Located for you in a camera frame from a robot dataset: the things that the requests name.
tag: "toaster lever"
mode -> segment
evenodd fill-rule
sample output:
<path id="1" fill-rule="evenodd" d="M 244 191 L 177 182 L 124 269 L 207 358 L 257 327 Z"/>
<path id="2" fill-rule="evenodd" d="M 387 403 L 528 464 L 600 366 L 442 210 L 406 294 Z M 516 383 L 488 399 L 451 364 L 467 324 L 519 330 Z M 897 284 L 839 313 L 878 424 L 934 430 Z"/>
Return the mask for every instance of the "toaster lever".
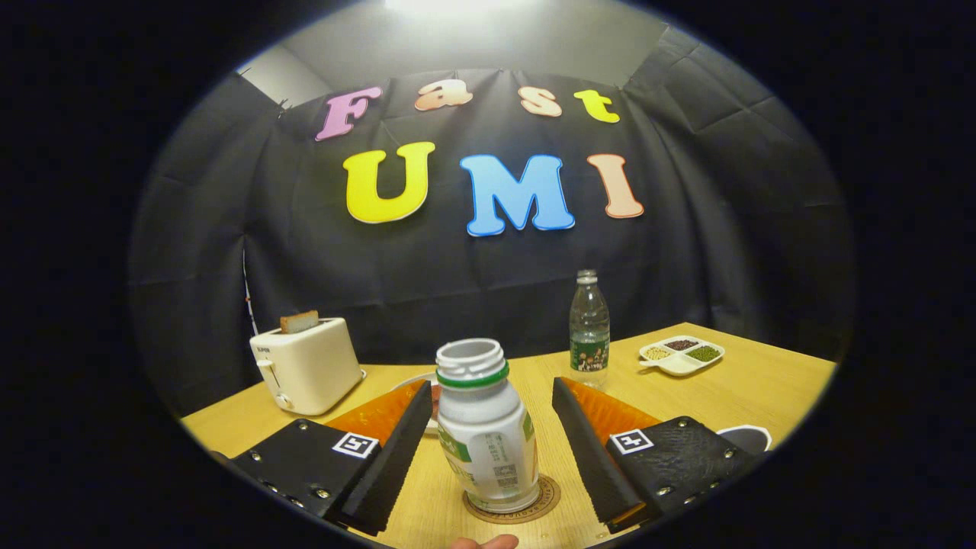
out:
<path id="1" fill-rule="evenodd" d="M 278 383 L 278 376 L 274 375 L 274 362 L 271 360 L 258 360 L 258 368 L 260 368 L 261 371 L 266 371 L 267 373 L 271 374 L 271 378 L 274 379 L 274 384 L 277 385 L 279 389 L 281 388 L 281 384 Z"/>

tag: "black cloth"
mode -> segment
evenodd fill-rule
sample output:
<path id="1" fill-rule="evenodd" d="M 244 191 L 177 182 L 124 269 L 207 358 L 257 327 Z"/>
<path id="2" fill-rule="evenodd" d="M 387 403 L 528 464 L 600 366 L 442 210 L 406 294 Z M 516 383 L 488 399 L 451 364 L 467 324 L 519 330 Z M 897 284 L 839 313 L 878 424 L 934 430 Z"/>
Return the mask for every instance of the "black cloth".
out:
<path id="1" fill-rule="evenodd" d="M 423 86 L 468 85 L 462 106 L 418 111 Z M 743 70 L 669 29 L 623 89 L 496 69 L 380 86 L 346 135 L 314 140 L 331 97 L 280 113 L 237 75 L 163 151 L 133 240 L 133 315 L 150 377 L 181 414 L 260 379 L 247 337 L 242 257 L 259 331 L 310 309 L 344 317 L 362 362 L 433 363 L 466 337 L 509 357 L 564 350 L 579 269 L 596 269 L 614 339 L 682 321 L 836 359 L 853 316 L 853 256 L 831 171 L 801 124 Z M 518 88 L 552 91 L 559 117 Z M 609 98 L 616 124 L 573 94 Z M 224 122 L 216 116 L 224 113 Z M 384 150 L 378 191 L 404 187 L 396 150 L 430 141 L 424 205 L 368 225 L 346 210 L 343 162 Z M 608 217 L 591 154 L 619 154 L 644 214 Z M 576 225 L 473 237 L 462 158 L 496 155 L 517 180 L 529 157 L 562 160 Z"/>

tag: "wooden table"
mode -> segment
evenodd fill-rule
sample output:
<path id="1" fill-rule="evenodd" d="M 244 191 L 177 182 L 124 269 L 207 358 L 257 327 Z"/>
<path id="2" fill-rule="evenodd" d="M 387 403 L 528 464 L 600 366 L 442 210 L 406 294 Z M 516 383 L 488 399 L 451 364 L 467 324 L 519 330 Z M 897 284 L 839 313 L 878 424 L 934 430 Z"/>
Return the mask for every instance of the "wooden table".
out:
<path id="1" fill-rule="evenodd" d="M 712 341 L 725 348 L 725 357 L 683 378 L 637 363 L 640 347 L 675 335 Z M 610 370 L 603 388 L 608 395 L 662 420 L 690 415 L 714 431 L 742 424 L 765 427 L 773 436 L 773 446 L 803 419 L 836 366 L 690 323 L 615 341 L 610 349 Z M 555 479 L 562 490 L 555 509 L 520 525 L 493 525 L 476 519 L 464 508 L 461 487 L 437 438 L 425 435 L 387 530 L 376 537 L 361 535 L 393 547 L 431 549 L 444 549 L 461 535 L 486 541 L 499 533 L 512 533 L 521 540 L 520 547 L 533 549 L 589 547 L 614 537 L 593 513 L 569 442 L 552 410 L 552 379 L 565 375 L 568 363 L 568 351 L 509 360 L 508 379 L 536 424 L 540 472 Z M 310 419 L 324 423 L 407 378 L 433 371 L 432 364 L 362 364 L 362 368 L 367 372 L 362 383 L 328 413 Z M 207 449 L 234 457 L 296 417 L 300 416 L 278 408 L 261 383 L 188 415 L 183 424 Z"/>

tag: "cork coaster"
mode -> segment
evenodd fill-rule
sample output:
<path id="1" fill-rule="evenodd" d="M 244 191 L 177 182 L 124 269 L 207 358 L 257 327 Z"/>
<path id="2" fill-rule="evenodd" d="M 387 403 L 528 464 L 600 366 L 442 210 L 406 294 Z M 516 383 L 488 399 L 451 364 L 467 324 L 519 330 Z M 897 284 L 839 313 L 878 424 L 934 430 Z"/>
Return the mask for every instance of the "cork coaster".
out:
<path id="1" fill-rule="evenodd" d="M 514 513 L 492 513 L 483 509 L 478 509 L 468 500 L 468 493 L 463 492 L 461 498 L 465 502 L 465 509 L 468 512 L 485 521 L 496 525 L 517 525 L 528 523 L 542 517 L 559 503 L 559 485 L 546 475 L 539 475 L 539 499 L 521 511 Z"/>

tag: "plastic bottle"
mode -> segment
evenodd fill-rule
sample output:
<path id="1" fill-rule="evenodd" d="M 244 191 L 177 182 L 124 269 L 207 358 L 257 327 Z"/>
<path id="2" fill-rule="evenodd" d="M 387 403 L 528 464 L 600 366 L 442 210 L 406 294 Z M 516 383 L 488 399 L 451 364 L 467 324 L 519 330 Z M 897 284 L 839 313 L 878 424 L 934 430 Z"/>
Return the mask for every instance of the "plastic bottle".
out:
<path id="1" fill-rule="evenodd" d="M 610 310 L 596 286 L 596 271 L 579 271 L 569 309 L 569 377 L 602 389 L 609 359 Z"/>
<path id="2" fill-rule="evenodd" d="M 492 513 L 520 511 L 539 498 L 532 418 L 508 382 L 508 361 L 493 339 L 465 339 L 437 350 L 441 386 L 437 434 L 470 502 Z"/>

